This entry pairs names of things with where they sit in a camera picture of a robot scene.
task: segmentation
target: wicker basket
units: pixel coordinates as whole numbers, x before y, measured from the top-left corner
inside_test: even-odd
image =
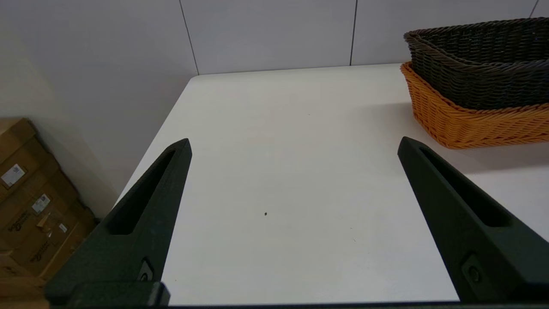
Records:
[[[404,38],[413,70],[459,106],[549,102],[549,18],[416,30]]]
[[[478,111],[455,105],[410,67],[400,70],[408,83],[413,114],[441,145],[474,148],[549,141],[549,103]]]

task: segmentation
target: basket rim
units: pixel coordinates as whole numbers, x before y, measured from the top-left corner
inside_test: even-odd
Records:
[[[427,88],[428,91],[432,92],[434,95],[436,95],[442,102],[447,104],[448,109],[453,109],[452,112],[459,113],[462,116],[471,117],[471,116],[477,116],[477,117],[493,117],[495,115],[501,115],[501,116],[519,116],[524,113],[529,112],[542,112],[546,113],[549,117],[549,103],[543,103],[543,104],[534,104],[534,105],[527,105],[527,106],[518,106],[518,107],[506,107],[506,108],[499,108],[499,109],[470,109],[461,107],[455,103],[453,103],[448,98],[444,97],[437,89],[433,88],[428,82],[426,82],[421,76],[419,76],[411,67],[412,62],[405,62],[400,65],[400,70],[404,74],[405,78],[408,77],[408,75],[411,75],[418,81],[420,81],[425,88]]]
[[[537,17],[537,18],[519,18],[519,19],[508,19],[508,20],[495,20],[495,21],[484,21],[482,23],[466,24],[466,25],[456,25],[456,26],[444,26],[430,29],[418,29],[406,32],[404,34],[405,41],[410,45],[421,45],[425,50],[424,52],[429,53],[431,56],[440,60],[445,64],[452,65],[452,69],[456,70],[475,70],[475,73],[499,73],[502,71],[536,71],[536,70],[546,70],[549,68],[549,59],[539,59],[533,61],[520,61],[520,62],[476,62],[468,59],[464,59],[450,53],[435,44],[431,43],[426,38],[422,37],[422,34],[430,33],[444,33],[455,31],[459,29],[471,29],[471,28],[480,28],[489,25],[490,27],[498,25],[509,25],[509,24],[532,24],[532,23],[545,23],[549,22],[547,17]]]

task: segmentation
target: cardboard box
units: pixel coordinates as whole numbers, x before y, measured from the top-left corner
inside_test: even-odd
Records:
[[[84,242],[91,231],[92,229],[88,226],[81,224],[80,222],[77,223],[47,268],[40,274],[40,278],[45,282],[49,281],[69,260],[71,255]]]
[[[44,218],[46,218],[46,221],[49,219],[50,222],[53,221],[54,223],[61,220],[69,206],[77,199],[76,190],[59,169],[30,198],[27,198],[29,196],[28,191],[17,192],[13,196],[17,196],[19,201],[26,200],[26,202],[19,205],[19,208],[22,206],[22,209],[8,224],[0,229],[0,250],[11,250],[20,247],[30,237],[33,229],[37,229],[36,225]],[[74,221],[76,221],[76,218],[70,220],[69,223],[73,224]],[[59,245],[65,237],[66,235],[60,235],[59,238],[53,237],[50,241],[54,245]]]
[[[63,255],[58,254],[59,252],[72,254],[73,250],[70,248],[78,246],[81,243],[79,239],[87,237],[93,229],[87,224],[79,223],[76,215],[78,213],[83,216],[82,206],[75,202],[63,217],[45,217],[45,220],[39,222],[39,227],[31,230],[20,247],[0,254],[0,278],[39,277],[49,267],[54,256]]]
[[[44,296],[2,297],[0,309],[49,309]]]
[[[43,296],[43,285],[35,278],[0,278],[0,297]]]
[[[0,119],[0,163],[13,155],[34,135],[34,129],[24,118]]]
[[[81,208],[80,203],[76,201],[62,216],[55,212],[49,212],[36,224],[36,227],[47,234],[55,246],[61,246],[78,223],[82,214]]]
[[[46,234],[39,230],[34,231],[21,247],[0,254],[0,278],[39,276],[57,249]]]
[[[28,219],[28,217],[21,216],[21,212],[26,206],[34,203],[32,202],[32,198],[58,170],[59,166],[57,165],[57,162],[53,156],[50,156],[46,164],[32,174],[30,178],[19,187],[17,192],[0,203],[0,231],[12,221],[14,221],[12,222],[12,225],[17,224],[17,226],[13,227],[14,229],[21,229],[20,225],[24,223],[25,219]],[[11,249],[13,249],[13,246],[0,236],[0,251],[9,251]]]
[[[0,163],[0,202],[36,172],[48,158],[49,154],[33,137]]]

